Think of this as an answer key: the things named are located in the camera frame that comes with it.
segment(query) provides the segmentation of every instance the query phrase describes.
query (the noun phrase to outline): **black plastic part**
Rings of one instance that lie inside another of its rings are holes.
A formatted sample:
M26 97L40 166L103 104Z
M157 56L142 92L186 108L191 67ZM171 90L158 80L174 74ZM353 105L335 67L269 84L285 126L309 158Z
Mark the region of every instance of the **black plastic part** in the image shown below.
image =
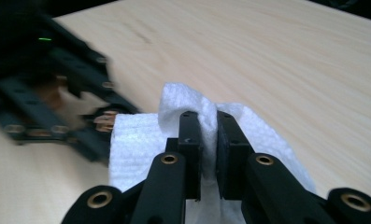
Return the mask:
M178 152L178 139L177 138L167 138L165 143L165 152Z
M253 207L255 211L262 208L269 223L335 223L277 158L252 154L246 174L251 189L243 200L243 214L253 214L248 211ZM258 223L253 216L244 218L247 223Z
M218 112L217 180L225 200L241 200L246 186L247 158L254 152L235 118Z
M371 197L358 190L331 190L326 208L337 223L371 224Z
M130 223L184 223L185 168L185 158L177 152L157 155Z
M136 209L136 203L138 201L139 195L141 194L142 188L144 187L144 182L145 181L141 181L122 194L125 204L125 218L123 223L130 223L133 212Z
M86 127L73 131L67 143L90 161L108 163L110 144L101 138L95 129Z
M178 152L185 157L186 198L200 201L202 178L202 139L197 113L185 112L179 117Z
M109 104L109 110L138 110L119 96L107 74L107 58L68 32L29 1L0 1L0 125L19 144L66 143L91 161L107 161L110 133L95 129L87 117L85 131L68 125L34 93L33 87L67 79L80 97L88 91Z
M63 224L122 223L124 215L121 192L110 186L97 186L80 195L66 213Z
M0 92L42 128L48 130L53 139L66 138L66 133L69 131L66 125L20 80L15 77L1 79ZM54 132L55 127L64 127L65 132Z

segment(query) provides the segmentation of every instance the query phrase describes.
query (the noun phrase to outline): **wooden surface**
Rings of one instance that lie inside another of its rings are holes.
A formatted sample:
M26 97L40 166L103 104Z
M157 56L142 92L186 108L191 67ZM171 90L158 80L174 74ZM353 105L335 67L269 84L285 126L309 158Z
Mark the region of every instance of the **wooden surface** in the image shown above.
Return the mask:
M110 58L119 92L144 112L173 81L248 105L322 197L345 186L371 196L371 21L301 0L125 0L57 21ZM106 183L104 165L69 147L17 147L0 131L0 223L58 223Z

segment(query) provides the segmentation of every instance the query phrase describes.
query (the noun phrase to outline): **white towel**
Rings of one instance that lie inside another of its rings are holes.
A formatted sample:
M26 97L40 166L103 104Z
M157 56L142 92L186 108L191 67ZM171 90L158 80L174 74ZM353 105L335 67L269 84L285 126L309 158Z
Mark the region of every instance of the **white towel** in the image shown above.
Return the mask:
M117 115L111 138L110 185L126 191L144 180L153 158L164 152L167 137L178 137L179 115L185 111L197 112L204 145L202 200L187 202L186 223L245 223L240 202L221 200L218 192L217 110L235 117L256 152L277 157L305 189L315 191L311 178L290 146L252 110L241 104L214 104L181 83L164 86L158 114Z

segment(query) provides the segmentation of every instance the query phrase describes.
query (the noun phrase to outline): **wooden table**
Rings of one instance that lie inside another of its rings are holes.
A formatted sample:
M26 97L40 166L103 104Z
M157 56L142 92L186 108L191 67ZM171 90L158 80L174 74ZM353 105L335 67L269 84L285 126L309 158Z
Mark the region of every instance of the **wooden table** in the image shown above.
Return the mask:
M371 21L303 0L125 0L57 21L110 58L119 92L144 112L157 112L165 82L248 105L321 196L371 195ZM0 131L0 223L58 223L107 183L104 165L69 147L18 147Z

